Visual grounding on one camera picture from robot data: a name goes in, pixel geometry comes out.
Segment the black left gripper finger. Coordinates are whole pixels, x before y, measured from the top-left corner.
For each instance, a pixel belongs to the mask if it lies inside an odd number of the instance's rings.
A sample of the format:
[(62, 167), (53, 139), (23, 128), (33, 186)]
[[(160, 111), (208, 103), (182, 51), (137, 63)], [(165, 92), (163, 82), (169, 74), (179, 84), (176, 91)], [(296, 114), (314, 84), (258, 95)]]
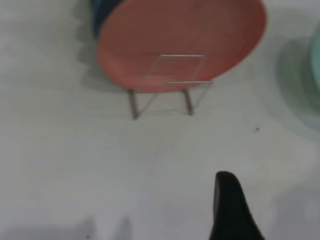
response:
[(210, 240), (263, 240), (237, 177), (228, 171), (215, 175), (213, 226)]

